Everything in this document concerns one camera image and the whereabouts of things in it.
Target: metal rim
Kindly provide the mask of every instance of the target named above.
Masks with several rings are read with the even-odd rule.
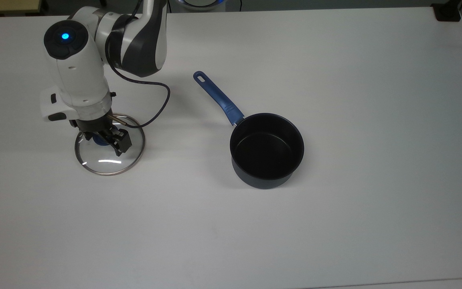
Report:
[[[133,118],[133,117],[130,117],[129,115],[125,115],[125,114],[119,114],[119,113],[113,113],[114,116],[120,116],[120,117],[125,117],[126,119],[130,120],[131,122],[134,123],[135,126],[138,126],[139,123]],[[74,145],[74,152],[75,152],[75,155],[76,155],[76,159],[77,161],[79,162],[79,164],[81,164],[81,166],[83,168],[85,168],[85,170],[88,170],[89,172],[92,172],[94,174],[97,174],[97,175],[102,175],[102,176],[111,176],[111,175],[118,175],[118,174],[122,174],[123,172],[129,170],[130,168],[132,168],[137,162],[138,160],[142,157],[142,154],[144,153],[144,148],[145,148],[145,134],[144,134],[144,130],[142,128],[134,128],[134,129],[138,129],[140,130],[140,135],[142,136],[142,148],[140,150],[140,154],[138,155],[138,157],[136,157],[136,159],[133,161],[133,163],[131,163],[129,166],[121,169],[120,171],[117,171],[117,172],[113,172],[113,173],[101,173],[101,172],[97,172],[95,170],[92,170],[91,168],[87,167],[87,166],[84,166],[83,165],[83,160],[81,159],[81,156],[79,155],[79,142],[77,141],[79,139],[79,137],[81,137],[83,135],[82,132],[79,132],[77,134],[77,137],[76,137],[76,141],[75,141],[75,145]]]
[[[209,5],[206,5],[206,6],[196,6],[196,5],[192,5],[188,2],[186,2],[185,0],[177,0],[177,2],[179,4],[181,4],[182,6],[185,6],[189,9],[194,9],[194,10],[210,10],[210,9],[213,9],[215,8],[216,6],[226,2],[227,0],[215,0],[213,3],[209,4]]]

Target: white table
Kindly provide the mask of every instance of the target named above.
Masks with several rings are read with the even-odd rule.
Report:
[[[346,289],[462,289],[462,279],[347,286]]]
[[[0,289],[288,289],[462,278],[462,22],[431,8],[169,15],[172,88],[143,159],[113,177],[40,118],[44,31],[0,18]],[[234,174],[233,128],[192,79],[272,112],[306,152],[282,187]],[[108,68],[140,121],[162,88]]]

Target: saucepan handle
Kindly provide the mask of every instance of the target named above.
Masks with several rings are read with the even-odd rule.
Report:
[[[234,126],[243,120],[243,113],[233,104],[223,92],[218,88],[213,81],[202,71],[194,73],[195,81],[211,96],[211,98],[219,104],[224,113],[229,119],[229,122]]]

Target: black saucepan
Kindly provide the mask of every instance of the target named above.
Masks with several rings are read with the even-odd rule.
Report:
[[[229,147],[231,161],[242,181],[258,189],[271,189],[287,181],[304,155],[304,141],[287,119],[271,113],[245,117],[203,72],[196,82],[220,105],[236,128]]]

